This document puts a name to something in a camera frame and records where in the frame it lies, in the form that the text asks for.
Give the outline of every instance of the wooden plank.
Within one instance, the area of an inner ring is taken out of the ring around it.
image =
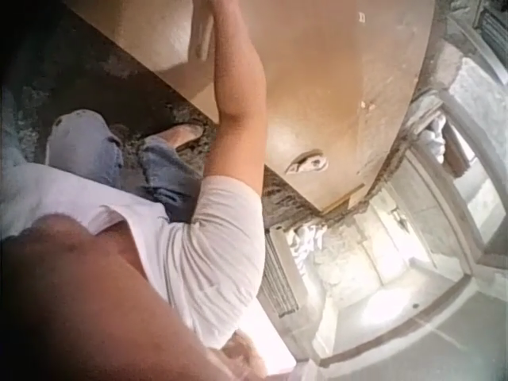
[[[194,0],[194,13],[192,0],[67,4],[217,120],[213,52],[203,61],[194,51],[196,31],[206,23],[202,1]],[[319,210],[361,184],[368,190],[410,103],[433,2],[241,0],[241,6],[267,73],[267,165]],[[284,174],[313,149],[328,157],[326,172]]]

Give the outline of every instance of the wooden board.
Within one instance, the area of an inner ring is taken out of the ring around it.
[[[67,4],[217,120],[212,57],[202,62],[194,53],[194,32],[204,22],[196,12],[201,2]],[[241,5],[267,73],[267,165],[319,210],[362,184],[360,192],[367,191],[410,102],[433,2],[242,0]],[[326,172],[284,174],[294,158],[314,149],[329,158]]]

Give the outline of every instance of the blue jeans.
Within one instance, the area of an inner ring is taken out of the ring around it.
[[[6,94],[2,96],[2,166],[13,166],[26,160],[14,132],[14,104],[9,93],[3,93]],[[171,222],[190,222],[201,176],[159,137],[144,139],[138,159],[146,184],[140,185],[135,193],[160,202]],[[56,120],[48,139],[46,164],[121,189],[121,142],[94,111],[77,110]]]

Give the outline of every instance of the light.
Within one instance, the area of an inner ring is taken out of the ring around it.
[[[362,315],[364,324],[382,324],[396,318],[407,305],[408,290],[379,290],[373,294]]]

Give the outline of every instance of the white t-shirt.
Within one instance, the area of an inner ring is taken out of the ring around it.
[[[190,225],[163,206],[40,164],[2,171],[2,238],[47,214],[66,214],[100,233],[129,224],[148,281],[203,344],[221,348],[259,290],[264,226],[259,195],[224,176],[202,181]]]

